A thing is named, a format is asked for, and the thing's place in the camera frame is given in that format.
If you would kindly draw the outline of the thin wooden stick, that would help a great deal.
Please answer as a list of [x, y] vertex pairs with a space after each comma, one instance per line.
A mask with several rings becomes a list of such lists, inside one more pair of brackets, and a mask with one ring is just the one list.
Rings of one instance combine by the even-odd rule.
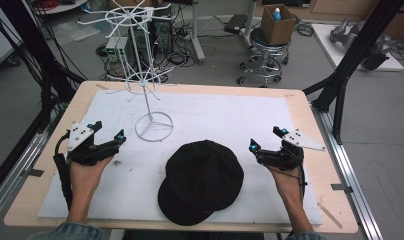
[[337, 220], [337, 218], [321, 203], [317, 203], [319, 209], [328, 217], [328, 219], [334, 223], [339, 229], [342, 229], [342, 224]]

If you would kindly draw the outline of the person's left hand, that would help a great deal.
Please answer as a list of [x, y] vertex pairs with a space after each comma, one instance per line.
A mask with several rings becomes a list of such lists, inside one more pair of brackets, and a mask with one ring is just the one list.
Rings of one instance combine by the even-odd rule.
[[113, 157], [98, 161], [93, 166], [85, 166], [76, 162], [70, 165], [70, 177], [74, 200], [92, 199], [97, 189], [105, 167]]

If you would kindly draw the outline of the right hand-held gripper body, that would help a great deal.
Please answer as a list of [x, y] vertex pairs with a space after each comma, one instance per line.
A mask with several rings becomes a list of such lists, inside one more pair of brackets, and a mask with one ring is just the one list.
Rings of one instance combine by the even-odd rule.
[[281, 148], [277, 151], [261, 150], [255, 155], [256, 161], [264, 166], [276, 167], [279, 170], [292, 170], [303, 163], [304, 148], [324, 151], [326, 147], [302, 132], [300, 129], [289, 131], [281, 139]]

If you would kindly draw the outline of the small grey electronic box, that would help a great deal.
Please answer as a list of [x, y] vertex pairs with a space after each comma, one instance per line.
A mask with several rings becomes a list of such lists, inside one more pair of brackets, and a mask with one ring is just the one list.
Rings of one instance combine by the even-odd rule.
[[128, 37], [111, 37], [105, 47], [108, 58], [112, 62], [125, 62], [130, 58]]

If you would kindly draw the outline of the black flat device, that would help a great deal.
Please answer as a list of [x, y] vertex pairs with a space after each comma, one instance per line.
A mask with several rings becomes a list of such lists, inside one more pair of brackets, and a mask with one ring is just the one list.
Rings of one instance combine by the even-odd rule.
[[225, 24], [224, 31], [232, 34], [238, 34], [245, 26], [247, 16], [245, 14], [233, 15], [231, 19]]

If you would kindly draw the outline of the white wire display rack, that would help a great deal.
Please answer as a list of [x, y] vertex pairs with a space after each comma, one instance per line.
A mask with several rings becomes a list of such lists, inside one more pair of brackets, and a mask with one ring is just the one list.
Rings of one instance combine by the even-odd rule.
[[[155, 69], [155, 61], [150, 45], [149, 24], [157, 16], [156, 11], [168, 9], [165, 7], [145, 7], [144, 2], [136, 6], [122, 6], [116, 0], [113, 0], [116, 8], [105, 11], [89, 11], [89, 14], [101, 14], [102, 17], [97, 20], [83, 22], [81, 25], [90, 25], [98, 22], [106, 22], [111, 25], [112, 30], [106, 36], [121, 37], [120, 31], [127, 28], [130, 31], [132, 55], [134, 56], [137, 67], [133, 67], [129, 61], [120, 62], [123, 69], [123, 77], [110, 76], [112, 80], [119, 80], [125, 83], [124, 90], [138, 97], [139, 113], [134, 117], [134, 131], [138, 138], [146, 142], [161, 142], [167, 139], [174, 131], [174, 122], [171, 116], [162, 112], [160, 109], [152, 109], [151, 100], [160, 100], [156, 95], [156, 90], [161, 85], [161, 77], [172, 71], [172, 68], [164, 72]], [[143, 58], [139, 56], [138, 44], [136, 40], [135, 29], [142, 30], [144, 33], [147, 64], [143, 63]]]

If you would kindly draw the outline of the chrome rolling stool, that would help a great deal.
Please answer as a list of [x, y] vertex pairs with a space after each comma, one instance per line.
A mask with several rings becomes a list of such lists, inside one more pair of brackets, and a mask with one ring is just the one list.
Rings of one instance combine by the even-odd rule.
[[266, 88], [268, 81], [280, 82], [282, 80], [282, 66], [289, 60], [290, 44], [270, 44], [264, 37], [260, 28], [255, 28], [249, 36], [250, 50], [255, 50], [239, 67], [242, 74], [236, 82], [241, 85], [247, 74], [253, 74], [264, 79], [262, 88]]

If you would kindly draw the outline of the white foam mat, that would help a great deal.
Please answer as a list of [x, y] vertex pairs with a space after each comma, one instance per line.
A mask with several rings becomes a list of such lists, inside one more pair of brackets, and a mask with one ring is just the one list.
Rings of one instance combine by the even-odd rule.
[[298, 128], [286, 99], [178, 91], [143, 97], [100, 90], [82, 119], [84, 124], [96, 121], [102, 124], [96, 143], [112, 140], [119, 131], [127, 140], [103, 173], [90, 218], [166, 222], [157, 195], [168, 159], [186, 143], [211, 140], [234, 152], [244, 180], [234, 203], [213, 213], [209, 222], [288, 225], [270, 173], [249, 150], [251, 141], [277, 150], [274, 127]]

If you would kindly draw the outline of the white floor board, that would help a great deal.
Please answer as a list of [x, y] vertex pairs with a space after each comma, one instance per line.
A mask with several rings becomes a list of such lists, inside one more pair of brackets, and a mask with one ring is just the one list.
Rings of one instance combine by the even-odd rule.
[[[313, 24], [312, 28], [328, 59], [334, 67], [337, 67], [346, 54], [347, 49], [341, 43], [333, 43], [329, 40], [330, 32], [335, 28], [335, 25]], [[377, 71], [397, 72], [404, 69], [390, 53], [387, 54], [387, 57], [388, 59], [377, 68]]]

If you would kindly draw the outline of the aluminium rail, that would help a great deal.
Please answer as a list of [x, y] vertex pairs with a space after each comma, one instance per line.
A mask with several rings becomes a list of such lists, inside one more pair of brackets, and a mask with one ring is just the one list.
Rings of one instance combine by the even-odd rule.
[[60, 114], [52, 111], [47, 123], [40, 111], [22, 135], [13, 150], [0, 166], [0, 213], [19, 186], [28, 177], [23, 170], [35, 169], [34, 165], [57, 126]]
[[384, 240], [374, 215], [369, 207], [362, 187], [351, 164], [350, 158], [342, 144], [339, 144], [332, 134], [333, 120], [329, 113], [312, 109], [327, 149], [332, 157], [341, 184], [351, 186], [353, 192], [346, 194], [357, 225], [361, 228], [367, 240]]

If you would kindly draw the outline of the black computer tower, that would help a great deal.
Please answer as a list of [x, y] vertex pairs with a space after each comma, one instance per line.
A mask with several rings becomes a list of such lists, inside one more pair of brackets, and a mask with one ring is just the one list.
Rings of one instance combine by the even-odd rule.
[[157, 16], [151, 23], [153, 48], [155, 54], [170, 54], [173, 52], [172, 17]]

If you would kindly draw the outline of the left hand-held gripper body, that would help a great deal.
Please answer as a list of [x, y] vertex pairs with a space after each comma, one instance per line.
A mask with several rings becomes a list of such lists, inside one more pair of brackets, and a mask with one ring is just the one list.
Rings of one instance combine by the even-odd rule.
[[67, 160], [81, 165], [93, 166], [98, 161], [114, 156], [119, 152], [119, 144], [114, 138], [111, 141], [97, 145], [94, 143], [94, 135], [87, 125], [73, 122], [69, 131], [67, 147]]

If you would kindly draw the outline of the brown cardboard box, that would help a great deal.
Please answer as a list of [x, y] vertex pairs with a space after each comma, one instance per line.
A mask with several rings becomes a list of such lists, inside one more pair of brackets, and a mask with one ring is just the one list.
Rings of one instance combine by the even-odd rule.
[[[276, 21], [273, 14], [279, 10], [281, 20]], [[283, 4], [265, 5], [263, 8], [261, 31], [271, 45], [288, 44], [291, 41], [296, 17]]]

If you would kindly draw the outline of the person's right hand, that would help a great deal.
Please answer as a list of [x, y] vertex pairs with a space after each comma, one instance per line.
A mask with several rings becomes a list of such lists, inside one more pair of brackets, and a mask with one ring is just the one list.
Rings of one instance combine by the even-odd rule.
[[268, 170], [274, 178], [277, 191], [283, 201], [302, 201], [300, 172], [297, 168], [282, 171], [276, 167], [268, 167]]

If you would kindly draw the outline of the black cap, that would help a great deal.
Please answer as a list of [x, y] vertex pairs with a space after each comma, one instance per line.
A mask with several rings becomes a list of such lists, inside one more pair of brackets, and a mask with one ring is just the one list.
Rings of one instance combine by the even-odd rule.
[[237, 199], [244, 171], [226, 146], [203, 140], [182, 145], [168, 159], [158, 205], [181, 226], [199, 224]]

